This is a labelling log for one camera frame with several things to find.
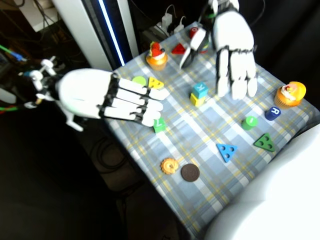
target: triangle block with holes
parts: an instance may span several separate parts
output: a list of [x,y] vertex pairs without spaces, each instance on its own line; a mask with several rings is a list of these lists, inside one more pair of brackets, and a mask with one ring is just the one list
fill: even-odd
[[172,54],[185,54],[186,49],[184,48],[184,46],[179,43],[173,50],[172,50]]
[[151,76],[149,77],[148,87],[154,88],[154,89],[160,89],[164,87],[164,83]]
[[216,146],[218,147],[219,152],[226,163],[231,160],[231,158],[233,157],[233,155],[235,154],[238,148],[237,146],[228,145],[228,144],[217,144]]
[[269,133],[263,134],[263,136],[260,137],[253,145],[255,145],[258,148],[268,150],[270,152],[274,152],[276,150]]

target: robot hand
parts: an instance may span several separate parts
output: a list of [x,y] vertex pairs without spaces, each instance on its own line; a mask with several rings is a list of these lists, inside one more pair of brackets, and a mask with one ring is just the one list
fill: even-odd
[[232,98],[243,99],[246,94],[255,96],[258,83],[253,54],[254,37],[242,15],[239,3],[231,0],[234,10],[218,14],[213,25],[213,42],[217,51],[217,93],[223,97],[232,80]]
[[57,84],[57,102],[67,116],[67,124],[81,131],[73,116],[113,118],[133,121],[148,127],[160,118],[169,92],[164,88],[148,88],[116,73],[98,69],[77,69],[68,72]]

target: table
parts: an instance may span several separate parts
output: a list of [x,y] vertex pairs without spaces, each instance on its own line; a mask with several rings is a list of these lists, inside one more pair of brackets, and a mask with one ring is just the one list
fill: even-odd
[[[192,65],[179,69],[182,55],[171,54],[181,43],[187,46],[189,29],[169,37],[160,45],[168,53],[163,71],[153,71],[146,63],[146,53],[137,56],[116,72],[123,78],[155,77],[164,82],[170,96],[162,101],[161,116],[166,131],[155,134],[153,128],[134,122],[107,119],[109,128],[127,149],[133,160],[146,174],[155,189],[178,216],[193,239],[203,239],[206,226],[302,129],[310,128],[320,119],[319,111],[303,100],[302,104],[283,110],[281,116],[268,121],[264,112],[274,106],[274,95],[283,83],[257,66],[258,91],[255,97],[232,100],[228,94],[216,95],[216,55],[210,48],[200,54]],[[204,105],[195,107],[190,102],[192,87],[205,82],[209,87]],[[258,126],[245,131],[241,122],[246,116],[258,119]],[[253,143],[269,133],[275,152],[255,147]],[[238,147],[225,163],[216,144]],[[166,175],[160,164],[165,158],[179,162],[175,174]],[[195,182],[185,181],[180,169],[193,163],[199,167],[200,177]]]

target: blue light strip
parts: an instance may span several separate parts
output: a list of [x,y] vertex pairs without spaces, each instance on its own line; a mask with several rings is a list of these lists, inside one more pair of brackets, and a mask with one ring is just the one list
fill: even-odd
[[101,10],[102,10],[106,25],[109,28],[109,31],[110,31],[110,34],[111,34],[111,38],[113,40],[113,44],[115,46],[116,52],[118,53],[118,57],[120,59],[121,65],[124,66],[125,62],[124,62],[124,59],[122,57],[122,54],[121,54],[121,51],[120,51],[120,48],[119,48],[119,45],[118,45],[114,30],[113,30],[113,28],[111,26],[111,22],[110,22],[108,13],[107,13],[107,9],[106,9],[105,3],[104,3],[103,0],[98,0],[98,1],[99,1],[99,4],[100,4],[100,7],[101,7]]

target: tablecloth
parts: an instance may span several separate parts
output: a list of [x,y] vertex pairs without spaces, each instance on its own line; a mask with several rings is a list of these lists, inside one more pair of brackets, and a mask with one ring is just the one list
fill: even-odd
[[[169,37],[160,45],[168,53],[163,71],[154,71],[146,63],[146,53],[135,57],[116,72],[123,78],[155,77],[164,82],[170,96],[162,101],[161,116],[166,130],[155,133],[152,127],[134,122],[108,119],[111,131],[127,149],[133,160],[149,178],[173,212],[184,224],[193,239],[203,239],[205,229],[221,211],[295,136],[300,130],[319,121],[320,113],[306,100],[298,107],[282,110],[274,121],[268,121],[264,112],[274,106],[274,95],[283,83],[257,65],[258,91],[255,97],[232,100],[230,93],[220,98],[216,94],[216,54],[212,47],[199,54],[192,65],[179,69],[182,55],[171,54],[181,43],[187,46],[189,29]],[[208,88],[205,103],[195,107],[190,101],[192,87],[204,82]],[[247,116],[258,119],[258,125],[243,130],[242,120]],[[269,133],[275,152],[254,146],[263,134]],[[232,159],[225,163],[216,144],[237,146]],[[166,175],[160,164],[165,158],[174,158],[180,168]],[[183,165],[199,167],[200,177],[185,181],[180,173]]]

